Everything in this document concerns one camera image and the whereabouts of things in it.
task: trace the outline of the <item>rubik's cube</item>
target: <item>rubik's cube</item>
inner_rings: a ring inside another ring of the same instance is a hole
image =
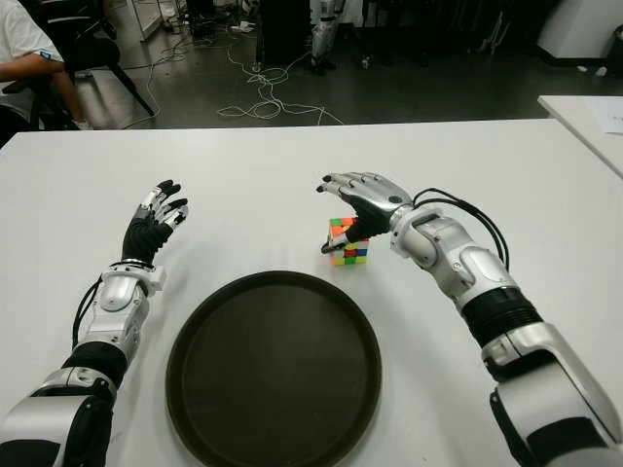
[[[354,217],[331,219],[329,221],[329,239],[343,234],[355,222],[357,222],[357,219]],[[331,253],[331,263],[333,263],[333,266],[364,265],[368,260],[369,244],[370,240],[368,238],[355,243],[349,243],[344,250]]]

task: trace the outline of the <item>table surface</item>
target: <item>table surface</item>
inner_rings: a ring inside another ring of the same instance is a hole
[[[623,135],[604,133],[583,95],[541,95],[538,102],[623,178]]]
[[[452,303],[387,237],[372,240],[368,265],[330,266],[319,254],[328,219],[350,210],[314,189],[330,171],[376,171],[412,193],[436,186],[480,206],[504,232],[525,294],[621,411],[623,185],[587,153],[553,119],[20,134],[0,152],[0,414],[64,361],[76,305],[118,260],[128,217],[173,178],[191,215],[156,258],[168,280],[119,393],[108,465],[200,465],[165,409],[173,340],[221,286],[292,269],[344,290],[379,338],[381,401],[341,465],[514,466],[489,408],[494,382]]]

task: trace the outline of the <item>white table in background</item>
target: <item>white table in background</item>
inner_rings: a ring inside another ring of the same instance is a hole
[[[604,133],[582,95],[541,95],[538,103],[623,178],[623,135]]]
[[[173,178],[191,215],[156,257],[168,281],[119,394],[108,465],[199,465],[166,414],[173,340],[221,286],[293,269],[348,293],[379,339],[380,405],[343,466],[515,466],[489,408],[494,382],[451,302],[387,237],[373,239],[368,265],[330,266],[319,254],[328,219],[350,210],[314,189],[330,171],[377,171],[480,206],[527,297],[623,411],[623,184],[587,153],[551,119],[20,134],[0,152],[0,415],[67,357],[84,291],[119,259],[146,191]],[[492,245],[476,221],[447,212]]]

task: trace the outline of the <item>black tray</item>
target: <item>black tray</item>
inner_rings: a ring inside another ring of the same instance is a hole
[[[379,346],[359,307],[289,271],[249,275],[205,300],[166,370],[177,433],[217,467],[333,465],[364,433],[380,389]]]

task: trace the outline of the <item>robotic arm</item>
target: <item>robotic arm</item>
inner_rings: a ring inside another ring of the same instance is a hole
[[[498,383],[491,407],[520,465],[623,466],[616,409],[563,336],[543,321],[499,257],[476,244],[456,220],[427,205],[469,206],[496,230],[487,216],[452,196],[453,202],[415,203],[374,173],[333,173],[323,181],[317,190],[351,204],[358,222],[325,243],[322,252],[391,233],[391,248],[434,277],[482,348],[485,366]],[[501,256],[507,263],[507,253]]]
[[[140,343],[148,297],[163,289],[165,271],[154,255],[186,219],[186,199],[165,203],[180,191],[171,180],[154,188],[131,219],[122,261],[107,268],[78,309],[73,350],[17,404],[0,426],[3,467],[101,467],[110,440],[117,390]],[[97,288],[101,293],[94,300]],[[88,295],[90,302],[84,307]],[[92,305],[93,320],[78,341],[78,328]]]

